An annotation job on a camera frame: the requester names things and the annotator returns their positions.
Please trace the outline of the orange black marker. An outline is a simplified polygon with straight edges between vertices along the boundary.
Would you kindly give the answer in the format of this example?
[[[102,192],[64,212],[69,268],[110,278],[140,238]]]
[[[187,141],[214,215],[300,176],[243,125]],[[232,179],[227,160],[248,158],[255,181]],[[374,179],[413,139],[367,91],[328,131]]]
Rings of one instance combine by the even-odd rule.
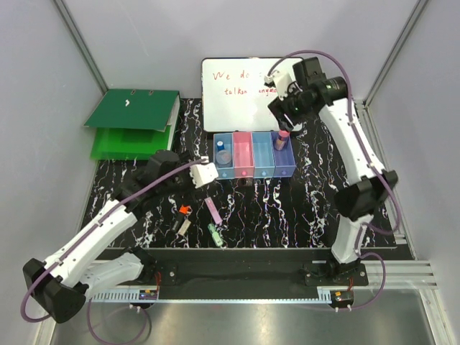
[[[171,230],[174,232],[178,232],[179,228],[182,226],[185,217],[190,213],[190,206],[181,206],[179,208],[178,214],[173,221]]]

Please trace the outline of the white dry-erase board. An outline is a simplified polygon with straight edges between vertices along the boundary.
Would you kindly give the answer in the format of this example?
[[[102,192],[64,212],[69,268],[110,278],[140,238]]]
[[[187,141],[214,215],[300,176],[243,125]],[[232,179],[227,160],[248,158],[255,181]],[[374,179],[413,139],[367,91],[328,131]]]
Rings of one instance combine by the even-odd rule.
[[[207,132],[278,130],[268,109],[277,97],[265,76],[277,57],[208,57],[201,63],[203,128]]]

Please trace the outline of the small clear glue bottle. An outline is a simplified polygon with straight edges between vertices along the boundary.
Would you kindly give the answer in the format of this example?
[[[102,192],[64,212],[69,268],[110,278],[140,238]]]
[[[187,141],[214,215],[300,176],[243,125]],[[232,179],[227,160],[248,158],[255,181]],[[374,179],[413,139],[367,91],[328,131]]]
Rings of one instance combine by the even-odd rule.
[[[231,142],[219,140],[216,142],[216,162],[220,166],[229,166],[232,162]]]

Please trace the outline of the purple bin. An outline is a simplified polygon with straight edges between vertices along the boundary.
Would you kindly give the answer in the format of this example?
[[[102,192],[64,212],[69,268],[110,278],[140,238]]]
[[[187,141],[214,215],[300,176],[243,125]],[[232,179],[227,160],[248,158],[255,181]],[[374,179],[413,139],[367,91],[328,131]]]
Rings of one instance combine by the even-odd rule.
[[[290,138],[287,138],[284,147],[281,150],[275,148],[278,132],[271,132],[273,157],[275,162],[274,178],[290,178],[296,169],[295,157]]]

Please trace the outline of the light blue bin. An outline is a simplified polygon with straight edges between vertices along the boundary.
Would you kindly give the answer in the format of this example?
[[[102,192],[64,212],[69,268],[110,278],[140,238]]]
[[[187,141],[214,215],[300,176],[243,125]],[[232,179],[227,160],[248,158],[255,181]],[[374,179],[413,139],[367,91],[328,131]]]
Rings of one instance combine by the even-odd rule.
[[[271,178],[275,171],[270,132],[253,132],[254,178]]]
[[[228,140],[231,142],[232,162],[229,166],[220,166],[216,162],[216,142],[219,140]],[[228,180],[235,178],[234,172],[234,151],[233,151],[233,134],[232,133],[216,133],[213,136],[213,163],[218,171],[218,178],[221,180]]]

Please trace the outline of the pink transparent stapler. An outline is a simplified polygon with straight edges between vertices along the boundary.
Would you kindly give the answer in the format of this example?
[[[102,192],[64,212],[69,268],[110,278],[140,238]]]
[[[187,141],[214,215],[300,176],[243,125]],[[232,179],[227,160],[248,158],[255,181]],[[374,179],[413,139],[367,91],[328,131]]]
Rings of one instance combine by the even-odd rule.
[[[277,133],[276,139],[274,141],[274,148],[277,151],[281,151],[284,148],[285,144],[287,143],[289,137],[290,137],[290,133],[288,131],[280,130]]]

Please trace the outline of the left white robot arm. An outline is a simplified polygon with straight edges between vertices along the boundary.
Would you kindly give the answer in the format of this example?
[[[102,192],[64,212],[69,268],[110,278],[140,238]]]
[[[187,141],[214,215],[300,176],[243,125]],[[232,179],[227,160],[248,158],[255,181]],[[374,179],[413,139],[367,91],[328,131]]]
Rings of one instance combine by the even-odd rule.
[[[160,150],[147,164],[114,189],[102,209],[67,244],[44,260],[30,259],[23,266],[27,292],[20,311],[24,320],[26,306],[33,298],[47,317],[65,323],[98,293],[120,283],[150,283],[156,273],[156,260],[140,247],[125,249],[116,259],[94,265],[94,260],[128,228],[135,225],[147,206],[165,196],[195,190],[214,181],[207,173],[207,157],[192,158]]]

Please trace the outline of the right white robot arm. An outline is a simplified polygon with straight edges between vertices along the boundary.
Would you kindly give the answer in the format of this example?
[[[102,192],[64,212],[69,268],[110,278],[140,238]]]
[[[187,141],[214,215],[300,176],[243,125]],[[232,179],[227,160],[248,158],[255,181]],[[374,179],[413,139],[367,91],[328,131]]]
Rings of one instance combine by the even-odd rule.
[[[273,87],[277,96],[268,108],[285,132],[293,132],[308,115],[318,115],[339,150],[348,186],[334,196],[340,219],[326,276],[342,285],[359,263],[360,245],[374,212],[387,199],[394,199],[398,176],[380,162],[365,137],[346,75],[327,78],[316,57],[294,64],[293,72],[280,72],[275,66],[269,69],[264,84]]]

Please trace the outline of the pink bin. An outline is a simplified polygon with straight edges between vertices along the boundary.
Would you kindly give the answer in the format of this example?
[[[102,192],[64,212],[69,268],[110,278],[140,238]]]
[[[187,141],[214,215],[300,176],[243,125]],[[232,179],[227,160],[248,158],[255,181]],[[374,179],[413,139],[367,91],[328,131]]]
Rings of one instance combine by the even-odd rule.
[[[254,176],[252,133],[234,132],[233,151],[235,178],[252,178]]]

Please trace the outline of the pink eraser stick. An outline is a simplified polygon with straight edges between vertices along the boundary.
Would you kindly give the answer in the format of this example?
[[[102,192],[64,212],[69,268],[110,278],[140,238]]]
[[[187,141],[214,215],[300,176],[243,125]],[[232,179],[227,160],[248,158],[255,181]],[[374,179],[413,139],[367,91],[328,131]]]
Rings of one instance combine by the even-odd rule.
[[[211,217],[216,225],[222,225],[222,218],[212,200],[211,197],[207,197],[204,199],[206,206],[208,207],[208,210],[211,214]]]

